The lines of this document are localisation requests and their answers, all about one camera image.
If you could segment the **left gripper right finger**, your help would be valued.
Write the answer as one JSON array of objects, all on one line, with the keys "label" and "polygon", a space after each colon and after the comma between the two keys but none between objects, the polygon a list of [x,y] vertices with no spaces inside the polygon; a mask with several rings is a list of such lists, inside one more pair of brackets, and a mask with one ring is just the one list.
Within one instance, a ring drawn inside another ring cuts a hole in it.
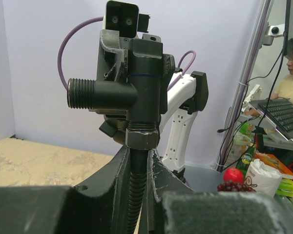
[{"label": "left gripper right finger", "polygon": [[195,192],[148,159],[146,233],[293,234],[293,215],[277,199],[256,192]]}]

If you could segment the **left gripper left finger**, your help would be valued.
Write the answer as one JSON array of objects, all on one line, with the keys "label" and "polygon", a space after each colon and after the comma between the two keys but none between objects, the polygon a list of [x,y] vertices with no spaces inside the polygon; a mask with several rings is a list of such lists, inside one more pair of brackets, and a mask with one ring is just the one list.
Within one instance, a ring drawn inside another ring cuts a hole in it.
[{"label": "left gripper left finger", "polygon": [[74,187],[0,187],[0,234],[125,234],[129,149]]}]

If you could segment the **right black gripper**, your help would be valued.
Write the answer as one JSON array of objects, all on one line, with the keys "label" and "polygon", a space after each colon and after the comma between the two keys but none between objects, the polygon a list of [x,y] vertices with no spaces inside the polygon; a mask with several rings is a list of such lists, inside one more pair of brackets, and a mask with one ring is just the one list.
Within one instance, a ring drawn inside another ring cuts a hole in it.
[{"label": "right black gripper", "polygon": [[[175,59],[160,43],[159,107],[132,107],[125,113],[107,113],[100,130],[120,144],[158,144],[161,115],[168,110],[167,89],[175,71]],[[97,80],[126,82],[127,49],[121,47],[119,31],[100,31]]]}]

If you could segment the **black angle valve fitting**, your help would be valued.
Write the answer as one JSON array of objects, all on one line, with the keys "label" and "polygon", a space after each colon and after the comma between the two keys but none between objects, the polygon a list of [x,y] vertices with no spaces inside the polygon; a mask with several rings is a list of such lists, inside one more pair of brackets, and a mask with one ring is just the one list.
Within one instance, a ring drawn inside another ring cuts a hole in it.
[{"label": "black angle valve fitting", "polygon": [[157,147],[156,122],[160,112],[163,77],[163,44],[156,36],[132,39],[128,44],[126,81],[68,81],[67,104],[100,115],[125,116],[128,121],[125,144],[135,150]]}]

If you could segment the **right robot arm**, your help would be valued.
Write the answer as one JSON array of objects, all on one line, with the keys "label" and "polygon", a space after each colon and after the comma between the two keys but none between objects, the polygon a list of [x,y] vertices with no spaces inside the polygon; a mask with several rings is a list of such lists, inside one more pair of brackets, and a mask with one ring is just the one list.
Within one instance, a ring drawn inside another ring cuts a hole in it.
[{"label": "right robot arm", "polygon": [[186,72],[196,59],[196,52],[189,50],[181,57],[172,81],[168,86],[168,111],[162,115],[159,125],[163,131],[172,119],[169,140],[161,162],[183,183],[186,182],[185,152],[192,125],[197,114],[204,110],[209,97],[206,73]]}]

